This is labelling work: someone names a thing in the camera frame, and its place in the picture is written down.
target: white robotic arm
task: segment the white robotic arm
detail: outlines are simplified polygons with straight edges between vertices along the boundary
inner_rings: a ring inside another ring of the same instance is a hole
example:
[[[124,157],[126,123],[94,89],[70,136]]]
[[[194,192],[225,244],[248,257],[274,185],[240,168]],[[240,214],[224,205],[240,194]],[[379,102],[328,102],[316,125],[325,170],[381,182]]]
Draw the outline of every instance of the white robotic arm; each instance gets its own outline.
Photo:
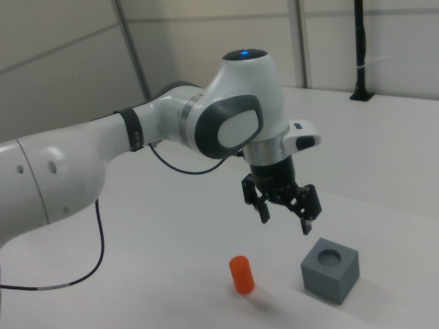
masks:
[[[291,154],[317,145],[320,136],[310,122],[286,119],[270,55],[234,51],[207,88],[168,89],[120,115],[0,144],[0,247],[92,204],[114,157],[159,140],[217,159],[242,149],[252,170],[242,182],[245,201],[264,223],[266,200],[287,206],[307,234],[321,208],[312,185],[295,183]]]

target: black cable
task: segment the black cable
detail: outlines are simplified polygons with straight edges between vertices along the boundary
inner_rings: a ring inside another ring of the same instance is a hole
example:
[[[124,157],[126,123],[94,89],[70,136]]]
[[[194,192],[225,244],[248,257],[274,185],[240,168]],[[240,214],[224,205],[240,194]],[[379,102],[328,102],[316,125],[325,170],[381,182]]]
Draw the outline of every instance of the black cable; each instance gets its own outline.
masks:
[[[101,254],[99,256],[99,260],[97,261],[97,264],[94,269],[92,269],[87,275],[83,276],[80,279],[77,279],[75,281],[64,283],[64,284],[57,284],[55,286],[47,286],[47,287],[20,287],[20,286],[8,286],[6,284],[0,285],[0,288],[2,289],[11,289],[11,290],[26,290],[26,291],[42,291],[42,290],[54,290],[54,289],[60,289],[65,288],[69,286],[73,286],[74,284],[80,283],[84,281],[87,278],[90,278],[96,270],[99,268],[99,266],[102,263],[102,259],[104,258],[104,231],[102,230],[102,222],[101,222],[101,215],[99,213],[99,200],[96,200],[95,202],[95,208],[96,208],[96,217],[97,217],[97,224],[99,226],[99,234],[101,236]]]
[[[151,143],[148,144],[148,146],[151,148],[152,152],[155,154],[155,156],[167,167],[171,168],[172,170],[175,170],[179,173],[185,173],[187,175],[203,175],[205,173],[210,173],[211,171],[214,171],[216,168],[218,168],[220,165],[222,165],[224,163],[224,161],[227,160],[227,158],[222,159],[221,161],[219,161],[215,166],[213,166],[210,169],[207,170],[203,170],[203,171],[185,171],[179,168],[174,167],[172,164],[169,164],[168,162],[166,162],[165,159],[163,159],[160,154],[157,153],[157,151],[154,149],[154,146],[152,146]]]
[[[154,147],[152,146],[151,143],[148,144],[152,150],[152,152],[154,153],[154,155],[166,166],[168,166],[169,168],[179,172],[179,173],[185,173],[187,175],[203,175],[205,173],[210,173],[212,171],[214,171],[216,168],[218,168],[220,165],[222,165],[224,163],[224,161],[227,160],[227,158],[219,161],[215,166],[213,166],[210,169],[207,170],[203,170],[203,171],[185,171],[179,168],[174,167],[173,165],[169,164],[168,162],[165,161],[165,159],[163,159],[160,154],[157,153],[157,151],[154,149]],[[96,209],[96,217],[97,217],[97,224],[99,226],[99,234],[101,236],[101,254],[99,256],[99,260],[97,261],[97,264],[95,266],[94,269],[92,269],[88,274],[86,274],[85,276],[83,276],[82,278],[69,282],[69,283],[64,283],[64,284],[57,284],[55,286],[47,286],[47,287],[21,287],[21,286],[9,286],[6,284],[1,284],[0,288],[2,289],[9,289],[9,290],[25,290],[25,291],[44,291],[44,290],[54,290],[54,289],[61,289],[61,288],[65,288],[65,287],[69,287],[69,286],[73,286],[74,284],[80,283],[84,280],[86,280],[87,278],[90,278],[99,268],[99,266],[102,263],[102,259],[104,258],[104,250],[105,250],[105,245],[104,245],[104,231],[102,230],[102,222],[101,222],[101,215],[99,212],[99,200],[96,200],[95,202],[95,209]]]

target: tabletop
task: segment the tabletop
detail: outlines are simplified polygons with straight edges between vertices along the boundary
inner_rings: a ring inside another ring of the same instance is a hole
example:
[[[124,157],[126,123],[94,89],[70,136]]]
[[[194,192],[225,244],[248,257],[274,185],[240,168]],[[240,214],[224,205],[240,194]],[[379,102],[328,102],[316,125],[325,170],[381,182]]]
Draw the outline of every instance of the tabletop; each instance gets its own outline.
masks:
[[[161,153],[183,169],[211,166]],[[242,195],[247,173],[231,159],[208,175],[183,175],[148,148],[115,158],[99,197],[100,268],[72,287],[2,290],[0,328],[437,328],[436,218],[317,186],[323,211],[304,236],[281,206],[269,204],[271,219],[261,223]],[[300,263],[320,237],[359,252],[360,278],[343,305],[304,289]],[[99,252],[90,206],[7,243],[1,283],[70,282]],[[252,267],[256,288],[247,296],[233,287],[228,262],[236,255]]]

